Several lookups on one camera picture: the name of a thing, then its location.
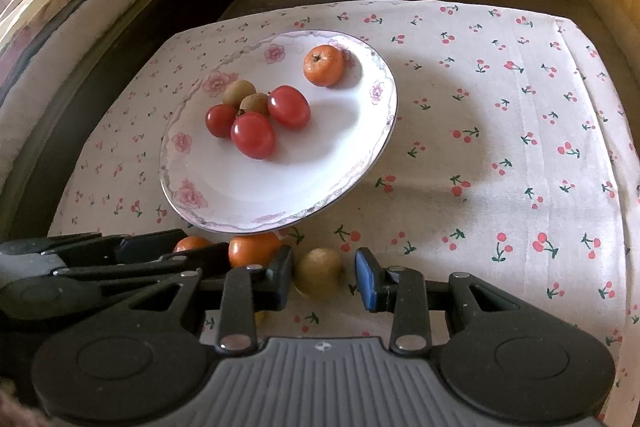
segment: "tomato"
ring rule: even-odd
[[[178,244],[174,247],[174,251],[183,252],[185,250],[195,250],[196,248],[208,247],[209,245],[213,245],[209,239],[205,239],[199,235],[190,235],[178,241]]]
[[[329,44],[316,46],[306,54],[302,72],[315,86],[333,86],[344,73],[344,57]]]
[[[311,118],[311,109],[304,95],[295,87],[276,87],[269,95],[269,113],[284,127],[300,129]]]
[[[267,267],[281,245],[282,242],[273,232],[236,235],[229,242],[229,263],[233,268],[248,264]]]
[[[231,126],[236,119],[238,110],[228,103],[214,105],[204,117],[204,123],[213,136],[218,138],[229,138],[231,136]]]
[[[246,112],[231,127],[231,140],[245,156],[264,160],[276,148],[276,134],[269,119],[259,112]]]

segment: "gray gripper base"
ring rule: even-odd
[[[147,427],[497,427],[449,395],[424,360],[377,338],[268,340],[221,362],[189,403]],[[596,427],[585,418],[571,427]]]
[[[57,254],[6,255],[0,253],[0,288],[27,277],[48,275],[56,268],[66,268],[66,264]]]

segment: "white plate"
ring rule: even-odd
[[[302,73],[305,55],[320,44],[342,49],[348,60],[333,87],[316,87]],[[209,107],[222,103],[226,84],[236,78],[258,92],[288,84],[311,107],[302,130],[271,119],[277,145],[266,160],[247,158],[204,125]],[[397,95],[385,61],[354,37],[297,31],[263,39],[222,57],[178,104],[160,148],[162,190],[184,219],[212,232],[266,232],[295,223],[337,200],[373,165],[391,135]]]

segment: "small orange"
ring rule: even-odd
[[[208,247],[209,245],[213,245],[209,239],[205,239],[199,235],[190,235],[178,241],[178,244],[174,247],[174,251],[183,252],[185,250],[195,250],[196,248]]]
[[[229,263],[233,268],[248,264],[267,266],[282,242],[273,232],[255,235],[236,235],[229,242]]]
[[[342,52],[329,44],[316,46],[306,54],[302,71],[315,86],[333,86],[344,73]]]

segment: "table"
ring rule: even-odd
[[[398,118],[356,188],[278,232],[296,251],[342,252],[340,295],[318,303],[292,291],[286,310],[268,314],[260,334],[386,341],[390,315],[367,314],[354,290],[360,246],[383,266],[405,265],[428,279],[464,270],[606,343],[618,362],[606,422],[631,425],[640,389],[640,164],[607,70],[570,20],[379,0],[276,10],[178,34],[90,136],[50,233],[197,233],[160,188],[166,120],[220,57],[295,29],[341,31],[375,48],[398,84]],[[203,341],[215,320],[215,313],[207,318]],[[435,330],[445,341],[442,325]]]

